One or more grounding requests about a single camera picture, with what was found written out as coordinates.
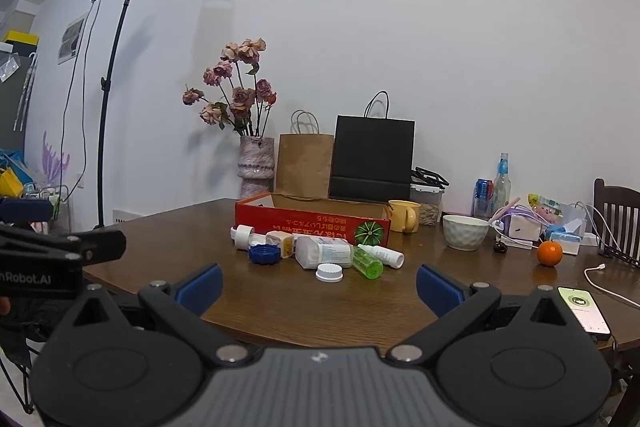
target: yellow mug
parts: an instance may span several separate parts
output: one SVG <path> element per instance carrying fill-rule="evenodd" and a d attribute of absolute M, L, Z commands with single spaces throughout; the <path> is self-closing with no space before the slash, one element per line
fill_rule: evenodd
<path fill-rule="evenodd" d="M 418 231 L 420 203 L 390 200 L 389 209 L 391 210 L 391 230 L 393 232 L 414 233 Z"/>

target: smartphone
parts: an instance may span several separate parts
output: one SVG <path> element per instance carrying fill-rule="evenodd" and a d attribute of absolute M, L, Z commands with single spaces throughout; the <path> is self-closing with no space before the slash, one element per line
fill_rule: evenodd
<path fill-rule="evenodd" d="M 598 341 L 609 340 L 611 336 L 609 325 L 588 291 L 558 287 L 558 292 L 569 309 L 574 312 L 584 331 L 593 335 Z"/>

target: yellow box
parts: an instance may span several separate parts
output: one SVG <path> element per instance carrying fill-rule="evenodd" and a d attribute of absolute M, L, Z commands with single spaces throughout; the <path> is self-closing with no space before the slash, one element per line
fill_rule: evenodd
<path fill-rule="evenodd" d="M 33 35 L 31 33 L 17 32 L 15 30 L 9 30 L 6 36 L 4 37 L 4 42 L 7 42 L 7 41 L 23 42 L 24 44 L 32 44 L 33 46 L 37 46 L 39 40 L 40 38 L 37 35 Z"/>
<path fill-rule="evenodd" d="M 15 175 L 13 169 L 8 168 L 0 174 L 0 196 L 19 198 L 24 190 L 22 182 Z"/>

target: blue bottle lid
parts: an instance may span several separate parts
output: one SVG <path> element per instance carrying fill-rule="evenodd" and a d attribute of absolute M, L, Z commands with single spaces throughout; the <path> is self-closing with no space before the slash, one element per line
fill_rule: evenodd
<path fill-rule="evenodd" d="M 277 245 L 250 247 L 249 261 L 255 264 L 276 264 L 280 261 L 280 248 Z"/>

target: brown paper bag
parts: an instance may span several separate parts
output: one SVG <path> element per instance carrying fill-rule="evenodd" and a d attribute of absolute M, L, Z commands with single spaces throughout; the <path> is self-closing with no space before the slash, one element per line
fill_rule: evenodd
<path fill-rule="evenodd" d="M 315 127 L 311 121 L 302 124 L 310 128 L 311 133 L 300 131 L 300 117 L 304 114 L 316 123 Z M 280 135 L 276 192 L 305 198 L 328 197 L 334 136 L 319 134 L 316 117 L 302 110 L 291 115 L 291 127 L 293 134 Z"/>

